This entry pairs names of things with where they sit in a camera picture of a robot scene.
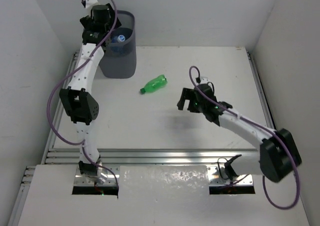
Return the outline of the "clear bottle dark blue label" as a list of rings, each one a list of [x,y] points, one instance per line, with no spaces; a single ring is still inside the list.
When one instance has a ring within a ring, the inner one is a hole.
[[[115,53],[119,53],[120,51],[122,51],[124,49],[123,46],[116,46],[116,44],[118,43],[122,43],[126,41],[126,37],[124,35],[116,35],[112,38],[111,40],[111,47],[110,49],[115,52]]]

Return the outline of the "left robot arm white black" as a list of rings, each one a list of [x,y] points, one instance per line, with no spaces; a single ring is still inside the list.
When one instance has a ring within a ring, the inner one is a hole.
[[[113,29],[121,24],[110,4],[94,5],[90,14],[80,19],[83,26],[82,46],[75,73],[59,97],[67,116],[75,125],[80,142],[79,170],[94,185],[103,184],[111,172],[101,163],[92,131],[99,114],[99,104],[92,96],[93,80]]]

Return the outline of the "green plastic bottle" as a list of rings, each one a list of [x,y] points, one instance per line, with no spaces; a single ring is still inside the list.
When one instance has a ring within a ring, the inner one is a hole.
[[[146,93],[153,93],[161,88],[163,88],[168,83],[167,78],[165,75],[159,75],[158,77],[150,80],[146,83],[146,85],[140,89],[140,93],[146,94]]]

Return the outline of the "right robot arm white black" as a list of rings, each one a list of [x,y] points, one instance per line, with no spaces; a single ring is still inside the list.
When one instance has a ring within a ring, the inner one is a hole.
[[[237,134],[258,150],[252,158],[237,154],[224,163],[224,174],[232,180],[241,174],[265,176],[272,182],[280,182],[294,167],[302,163],[292,134],[281,129],[263,130],[250,119],[240,116],[233,106],[224,101],[217,101],[214,90],[209,84],[183,88],[177,108],[182,110],[185,101],[189,101],[188,111],[201,113],[206,120]]]

